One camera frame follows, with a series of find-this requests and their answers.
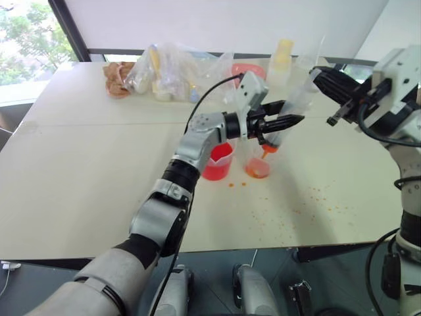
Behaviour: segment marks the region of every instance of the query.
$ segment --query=yellow bottle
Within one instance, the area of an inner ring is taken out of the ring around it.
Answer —
[[[269,61],[266,81],[269,85],[282,87],[286,85],[291,75],[291,51],[294,42],[290,39],[281,39],[278,48],[272,54]]]

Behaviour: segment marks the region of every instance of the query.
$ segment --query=clear plastic cup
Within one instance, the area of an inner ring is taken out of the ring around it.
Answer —
[[[258,143],[250,145],[243,165],[245,173],[256,179],[266,178],[270,174],[277,150],[271,147],[265,148]]]
[[[230,171],[234,151],[235,142],[226,142],[216,146],[210,154],[202,177],[211,181],[225,178]]]

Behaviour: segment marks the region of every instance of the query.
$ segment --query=black cable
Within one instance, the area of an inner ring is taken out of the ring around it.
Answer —
[[[370,252],[367,255],[366,267],[365,267],[366,287],[367,287],[368,296],[370,296],[370,299],[371,299],[371,302],[374,306],[374,309],[376,310],[376,312],[379,316],[384,316],[384,315],[383,315],[382,310],[380,309],[380,306],[379,306],[379,304],[376,300],[376,297],[374,296],[373,287],[371,286],[371,280],[370,280],[371,261],[373,259],[374,252],[376,252],[376,249],[378,248],[378,246],[380,246],[382,244],[382,242],[384,242],[387,238],[389,238],[393,234],[396,234],[396,232],[398,230],[399,230],[399,228],[396,228],[396,229],[392,230],[391,232],[388,232],[387,234],[384,234],[377,242],[374,243],[374,245],[370,249]]]
[[[189,119],[187,120],[187,123],[186,123],[186,128],[184,129],[184,134],[187,132],[187,129],[189,127],[190,120],[194,116],[194,114],[196,113],[196,110],[199,107],[200,103],[203,102],[203,100],[208,96],[208,94],[210,94],[210,92],[212,92],[215,88],[219,87],[221,84],[224,84],[224,83],[226,83],[226,82],[228,82],[230,80],[234,80],[234,79],[238,79],[238,78],[241,79],[241,78],[243,78],[243,76],[244,76],[244,74],[240,73],[240,74],[236,74],[235,76],[231,76],[231,77],[228,77],[226,79],[223,79],[222,81],[219,81],[217,84],[215,84],[213,87],[211,87],[208,91],[206,91],[205,94],[202,95],[202,97],[200,98],[200,100],[196,103],[195,107],[191,111],[190,117],[189,117]]]
[[[193,192],[191,193],[191,202],[190,202],[190,205],[189,205],[189,209],[187,210],[187,221],[190,218],[191,208],[193,207],[194,198],[195,198],[195,191],[193,190]],[[153,307],[151,309],[151,313],[149,314],[149,316],[153,316],[155,314],[155,312],[157,311],[159,300],[161,299],[162,294],[164,293],[165,286],[168,283],[168,280],[170,279],[170,276],[171,276],[172,270],[174,269],[174,266],[176,265],[178,253],[180,252],[180,247],[182,245],[182,240],[183,240],[183,238],[180,240],[180,243],[178,244],[177,250],[174,253],[174,256],[173,256],[171,264],[170,264],[170,268],[168,269],[168,272],[165,275],[164,282],[162,282],[162,285],[161,285],[161,288],[159,289],[159,293],[157,295],[157,298],[153,302]]]
[[[408,146],[408,147],[421,147],[421,143],[412,143],[412,142],[405,142],[402,140],[395,140],[393,138],[384,138],[375,134],[364,123],[364,115],[365,115],[365,112],[367,111],[367,108],[368,108],[368,103],[361,104],[360,109],[358,111],[358,126],[364,132],[364,134],[366,134],[368,137],[378,140],[379,142],[388,143],[388,144],[395,144],[395,145]]]
[[[393,183],[393,185],[396,187],[396,188],[398,188],[398,189],[400,189],[400,190],[402,190],[402,184],[404,184],[404,183],[406,183],[406,182],[411,182],[411,181],[419,181],[419,180],[421,180],[421,176],[408,176],[407,178],[400,178],[400,179],[397,179],[394,183]]]
[[[394,237],[392,237],[389,242],[387,243],[387,252],[388,253],[393,253],[393,244],[396,241],[396,235],[394,235]]]

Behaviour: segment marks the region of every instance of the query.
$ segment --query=red bowl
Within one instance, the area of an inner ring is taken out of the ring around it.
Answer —
[[[257,76],[261,77],[263,80],[266,80],[266,71],[260,66],[252,64],[233,64],[231,68],[231,73],[233,76],[239,73],[244,73],[246,71],[253,71]],[[235,87],[238,87],[239,79],[235,79]]]

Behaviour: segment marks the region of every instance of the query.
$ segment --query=orange liquid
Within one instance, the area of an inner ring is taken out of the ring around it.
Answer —
[[[256,179],[266,178],[270,173],[268,163],[257,158],[252,158],[244,168],[245,172]]]
[[[269,151],[265,151],[262,155],[262,159],[266,158],[266,156],[268,155]]]

